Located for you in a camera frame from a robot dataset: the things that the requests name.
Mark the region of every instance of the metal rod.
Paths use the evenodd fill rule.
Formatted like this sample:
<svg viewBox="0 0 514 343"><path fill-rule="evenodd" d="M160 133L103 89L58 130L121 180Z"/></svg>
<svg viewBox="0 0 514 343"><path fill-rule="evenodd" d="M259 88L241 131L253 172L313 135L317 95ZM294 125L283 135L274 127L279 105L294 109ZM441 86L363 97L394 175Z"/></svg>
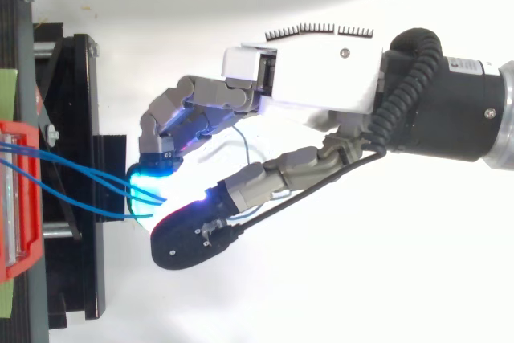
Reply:
<svg viewBox="0 0 514 343"><path fill-rule="evenodd" d="M36 59L49 59L51 53L54 51L55 42L35 42L34 43L34 58Z"/></svg>
<svg viewBox="0 0 514 343"><path fill-rule="evenodd" d="M70 226L66 222L44 223L43 237L45 239L63 239L73 237Z"/></svg>

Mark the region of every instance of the red plastic part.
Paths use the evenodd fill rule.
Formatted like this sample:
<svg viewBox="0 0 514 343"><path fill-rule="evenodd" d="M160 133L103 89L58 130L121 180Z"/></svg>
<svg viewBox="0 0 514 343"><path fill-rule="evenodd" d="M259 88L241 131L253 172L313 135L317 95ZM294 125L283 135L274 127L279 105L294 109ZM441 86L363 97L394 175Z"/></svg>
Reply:
<svg viewBox="0 0 514 343"><path fill-rule="evenodd" d="M28 146L33 149L39 148L39 131L34 126L21 122L0 120L0 132L19 137L16 141L17 145ZM18 168L40 179L39 160L37 158L16 156L14 159ZM4 242L0 242L0 282L10 280L25 272L43 255L41 189L21 175L18 175L18 207L20 239L24 256L14 265L7 267L7 251ZM3 238L4 230L1 218L2 216L0 215L0 238Z"/></svg>

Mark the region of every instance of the black metal frame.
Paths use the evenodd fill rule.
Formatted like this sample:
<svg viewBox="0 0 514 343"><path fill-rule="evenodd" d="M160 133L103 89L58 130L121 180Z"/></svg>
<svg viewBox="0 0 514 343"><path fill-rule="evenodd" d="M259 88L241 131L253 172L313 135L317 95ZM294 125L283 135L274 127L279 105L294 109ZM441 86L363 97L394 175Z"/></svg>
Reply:
<svg viewBox="0 0 514 343"><path fill-rule="evenodd" d="M125 136L99 135L96 61L91 50L95 43L88 35L64 38L62 25L55 24L37 26L35 41L55 42L49 59L36 60L36 79L44 100L39 127L44 134L52 123L60 133L51 151L122 178ZM44 135L40 142L49 148ZM109 194L74 170L43 163L42 180L78 201L124 211L123 197ZM50 328L66 327L65 312L69 311L84 310L87 320L99 318L105 310L104 218L45 193L43 218L45 223L68 222L73 234L73 238L45 239Z"/></svg>

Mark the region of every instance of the coiled black cable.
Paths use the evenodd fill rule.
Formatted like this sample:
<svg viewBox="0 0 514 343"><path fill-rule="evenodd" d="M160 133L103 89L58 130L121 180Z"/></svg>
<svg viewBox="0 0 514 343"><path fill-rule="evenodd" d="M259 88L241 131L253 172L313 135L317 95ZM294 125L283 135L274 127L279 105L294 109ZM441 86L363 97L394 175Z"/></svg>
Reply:
<svg viewBox="0 0 514 343"><path fill-rule="evenodd" d="M420 95L430 85L443 58L443 49L437 35L424 28L402 32L390 45L391 50L414 54L416 60L407 76L382 102L372 115L368 132L363 138L369 143L363 150L387 154L387 144L400 119L418 102Z"/></svg>

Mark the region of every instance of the white label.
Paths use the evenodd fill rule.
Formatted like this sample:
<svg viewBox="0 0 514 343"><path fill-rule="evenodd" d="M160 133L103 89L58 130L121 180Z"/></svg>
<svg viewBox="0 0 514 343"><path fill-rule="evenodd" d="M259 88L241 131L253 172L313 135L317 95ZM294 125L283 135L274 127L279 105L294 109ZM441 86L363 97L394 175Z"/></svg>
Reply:
<svg viewBox="0 0 514 343"><path fill-rule="evenodd" d="M491 62L481 61L483 66L483 72L488 76L500 76L500 70L496 66L493 66Z"/></svg>
<svg viewBox="0 0 514 343"><path fill-rule="evenodd" d="M451 72L472 74L474 76L481 76L483 74L482 65L478 60L448 57L448 67Z"/></svg>

